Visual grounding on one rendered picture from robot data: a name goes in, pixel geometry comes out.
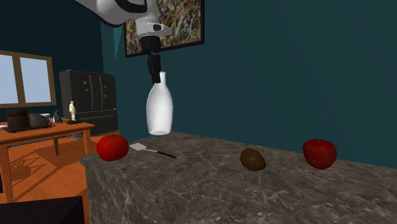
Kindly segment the dark brown box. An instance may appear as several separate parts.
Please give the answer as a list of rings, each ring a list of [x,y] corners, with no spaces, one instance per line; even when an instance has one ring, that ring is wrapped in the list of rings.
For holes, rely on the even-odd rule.
[[[29,127],[29,116],[26,109],[9,109],[6,111],[8,130],[20,131]]]

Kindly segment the cream figurine on black base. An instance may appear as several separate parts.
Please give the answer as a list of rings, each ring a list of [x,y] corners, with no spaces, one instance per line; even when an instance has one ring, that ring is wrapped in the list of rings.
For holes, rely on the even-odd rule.
[[[71,114],[71,119],[67,121],[67,124],[81,123],[81,121],[76,118],[76,108],[73,101],[71,101],[69,104],[69,112]]]

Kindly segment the window with brown frame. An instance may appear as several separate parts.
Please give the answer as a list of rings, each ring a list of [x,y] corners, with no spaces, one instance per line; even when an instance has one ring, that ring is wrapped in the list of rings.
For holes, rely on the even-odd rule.
[[[56,104],[51,57],[0,50],[0,108]]]

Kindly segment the brown kiwi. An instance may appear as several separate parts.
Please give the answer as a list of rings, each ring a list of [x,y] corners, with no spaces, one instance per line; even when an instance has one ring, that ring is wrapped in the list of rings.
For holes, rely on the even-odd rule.
[[[260,171],[266,167],[266,161],[263,156],[256,150],[246,148],[240,154],[241,164],[250,171]]]

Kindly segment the dark red apple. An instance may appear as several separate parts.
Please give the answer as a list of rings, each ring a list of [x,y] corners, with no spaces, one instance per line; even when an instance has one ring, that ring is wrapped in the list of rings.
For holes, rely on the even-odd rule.
[[[337,149],[329,141],[311,139],[303,144],[303,155],[310,166],[325,170],[336,161]]]

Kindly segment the white bottle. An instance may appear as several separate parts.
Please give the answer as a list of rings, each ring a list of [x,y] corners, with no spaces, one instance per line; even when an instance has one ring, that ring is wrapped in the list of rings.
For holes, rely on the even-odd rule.
[[[160,83],[155,83],[146,103],[148,132],[154,136],[171,132],[173,119],[173,101],[166,84],[166,73],[160,71]]]

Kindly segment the black refrigerator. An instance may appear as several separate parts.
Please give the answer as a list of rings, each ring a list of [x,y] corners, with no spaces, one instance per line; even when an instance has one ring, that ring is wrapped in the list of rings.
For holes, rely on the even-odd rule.
[[[76,119],[94,125],[91,135],[118,130],[115,75],[67,70],[59,77],[64,118],[71,119],[74,102]]]

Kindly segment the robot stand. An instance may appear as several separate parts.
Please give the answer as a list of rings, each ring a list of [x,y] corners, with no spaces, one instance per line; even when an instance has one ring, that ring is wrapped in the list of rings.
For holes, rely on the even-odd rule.
[[[0,224],[85,224],[78,197],[0,204]]]

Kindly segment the red tomato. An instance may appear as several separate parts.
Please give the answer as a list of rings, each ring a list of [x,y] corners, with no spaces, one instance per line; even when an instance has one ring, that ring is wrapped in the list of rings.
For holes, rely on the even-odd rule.
[[[101,159],[112,162],[123,158],[129,152],[129,143],[123,136],[112,134],[102,137],[96,148]]]

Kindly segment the orange wooden table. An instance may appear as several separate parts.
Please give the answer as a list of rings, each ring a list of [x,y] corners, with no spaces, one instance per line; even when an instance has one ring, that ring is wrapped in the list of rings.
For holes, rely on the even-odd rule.
[[[92,153],[90,132],[92,127],[95,127],[95,125],[84,122],[72,125],[67,123],[53,123],[51,127],[43,129],[24,130],[16,133],[9,133],[5,130],[0,131],[0,175],[3,182],[6,202],[13,202],[10,160],[8,153],[9,146],[51,138],[53,139],[56,155],[58,155],[58,138],[71,134],[83,133],[85,155],[89,155]]]

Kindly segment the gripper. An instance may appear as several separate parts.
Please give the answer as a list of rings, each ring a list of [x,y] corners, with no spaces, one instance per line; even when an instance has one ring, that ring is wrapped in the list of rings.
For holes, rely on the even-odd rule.
[[[141,48],[143,53],[148,54],[148,70],[151,75],[152,83],[160,83],[161,72],[161,40],[158,36],[143,36],[141,38]]]

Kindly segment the framed abstract wall picture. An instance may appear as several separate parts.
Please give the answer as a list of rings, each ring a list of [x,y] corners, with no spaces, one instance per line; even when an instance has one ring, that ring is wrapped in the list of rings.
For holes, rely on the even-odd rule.
[[[160,37],[161,51],[204,43],[204,0],[157,0],[158,21],[172,29],[169,36]],[[125,56],[142,55],[136,23],[124,25]]]

